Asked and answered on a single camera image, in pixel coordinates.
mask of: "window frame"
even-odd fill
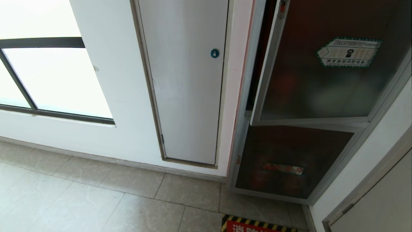
[[[16,74],[13,66],[10,64],[6,54],[3,52],[3,49],[7,48],[56,48],[56,47],[67,47],[67,48],[86,48],[84,46],[83,40],[81,37],[55,37],[55,38],[18,38],[18,39],[3,39],[0,40],[0,60],[3,62],[10,76],[14,80],[15,84],[19,88],[20,92],[30,105],[30,108],[10,106],[0,104],[0,109],[7,111],[15,111],[27,114],[41,115],[41,116],[50,116],[56,118],[65,118],[78,121],[86,121],[93,123],[103,123],[114,125],[115,122],[111,118],[102,118],[95,116],[87,116],[81,114],[71,114],[64,113],[59,111],[50,111],[39,109],[29,92],[24,87],[24,84],[21,82],[20,78]]]

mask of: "red label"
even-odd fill
[[[254,225],[248,225],[248,224],[239,223],[235,221],[227,221],[226,232],[281,232],[281,231],[258,227]]]

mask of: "blue lock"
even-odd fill
[[[219,57],[219,50],[216,49],[216,48],[212,49],[212,51],[210,52],[210,55],[211,55],[213,58]]]

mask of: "yellow and black striped border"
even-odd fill
[[[259,221],[250,220],[250,219],[246,219],[246,218],[240,218],[240,217],[236,217],[236,216],[232,216],[232,215],[228,215],[228,214],[223,215],[222,232],[226,232],[227,221],[236,221],[236,222],[244,223],[244,224],[247,224],[247,225],[259,226],[259,227],[268,228],[268,229],[272,229],[272,230],[277,230],[277,231],[281,231],[281,232],[298,232],[297,229],[293,229],[293,228],[290,228],[290,227],[259,222]]]

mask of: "white wall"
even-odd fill
[[[116,127],[0,111],[0,136],[50,147],[225,176],[251,1],[235,0],[218,169],[162,161],[129,0],[70,0]]]
[[[324,232],[322,220],[381,161],[412,123],[412,80],[409,79],[389,110],[360,149],[333,181],[320,199],[309,209],[316,230]]]

